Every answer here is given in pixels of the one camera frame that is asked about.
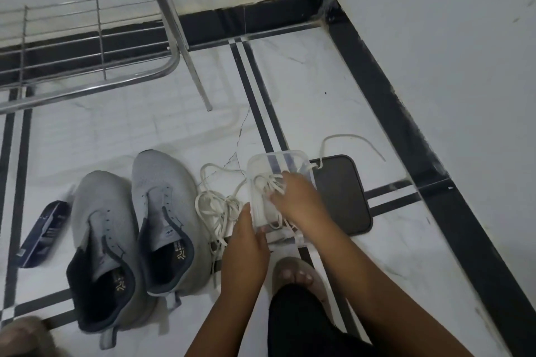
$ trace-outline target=metal rack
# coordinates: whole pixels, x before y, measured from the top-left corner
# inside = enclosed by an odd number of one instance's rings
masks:
[[[180,56],[206,109],[212,109],[171,0],[78,0],[25,6],[0,11],[0,22],[4,23],[0,91],[35,88],[34,96],[20,93],[19,99],[0,103],[0,114],[151,81],[170,74]],[[150,70],[110,76],[112,68],[135,68],[133,64],[144,61],[157,65],[164,57],[169,59]],[[39,83],[88,73],[101,73],[102,81],[39,91]]]

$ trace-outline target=person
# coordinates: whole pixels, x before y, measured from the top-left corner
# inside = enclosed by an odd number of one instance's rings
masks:
[[[305,177],[285,172],[283,179],[285,194],[274,192],[272,203],[316,247],[374,346],[333,325],[318,274],[304,261],[287,258],[276,264],[273,273],[267,334],[270,357],[472,356],[335,224]],[[253,231],[247,204],[223,254],[221,294],[186,357],[238,355],[269,259],[265,235]]]

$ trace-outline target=plastic box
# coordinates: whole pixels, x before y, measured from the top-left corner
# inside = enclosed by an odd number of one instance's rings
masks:
[[[269,244],[286,242],[294,238],[296,244],[305,245],[300,231],[293,234],[287,228],[276,230],[270,225],[271,222],[277,222],[279,212],[267,196],[255,187],[254,180],[256,176],[270,173],[281,174],[283,171],[298,172],[303,174],[316,187],[315,177],[310,166],[311,163],[307,155],[299,150],[258,154],[248,161],[246,178],[249,186],[253,226],[256,230],[264,227]]]

